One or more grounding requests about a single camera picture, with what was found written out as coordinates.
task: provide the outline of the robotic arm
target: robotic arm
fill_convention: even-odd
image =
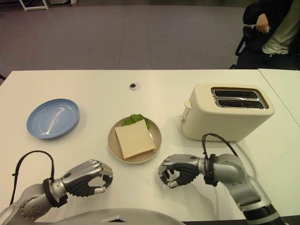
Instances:
[[[90,187],[88,183],[95,177],[102,177],[105,184]],[[105,192],[113,181],[113,171],[106,164],[91,159],[69,170],[53,183],[45,179],[22,193],[20,199],[0,214],[0,225],[32,225],[52,207],[67,203],[67,193],[84,197]]]
[[[180,174],[176,179],[170,180],[169,172],[174,174],[174,171]],[[235,155],[212,154],[209,159],[193,155],[172,155],[162,162],[158,174],[170,188],[186,185],[203,174],[206,184],[216,186],[220,181],[227,187],[248,224],[285,224],[262,187],[246,173],[241,160]]]

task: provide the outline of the white bread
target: white bread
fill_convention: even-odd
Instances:
[[[116,127],[115,130],[124,159],[156,148],[150,137],[145,120],[123,127]]]

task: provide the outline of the toaster slot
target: toaster slot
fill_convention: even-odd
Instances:
[[[215,103],[219,107],[268,109],[266,101],[256,89],[214,87],[211,89]]]
[[[258,99],[257,94],[250,90],[215,90],[217,97],[232,97],[232,98],[254,98]]]
[[[260,101],[251,100],[218,100],[220,107],[263,109]]]

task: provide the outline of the blue plate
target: blue plate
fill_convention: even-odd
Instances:
[[[27,120],[28,132],[38,138],[49,139],[64,135],[79,120],[79,109],[68,99],[54,99],[41,104]]]

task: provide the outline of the cream toaster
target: cream toaster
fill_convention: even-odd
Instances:
[[[184,106],[181,127],[185,136],[195,140],[215,133],[227,141],[239,141],[275,112],[263,90],[236,84],[199,84]]]

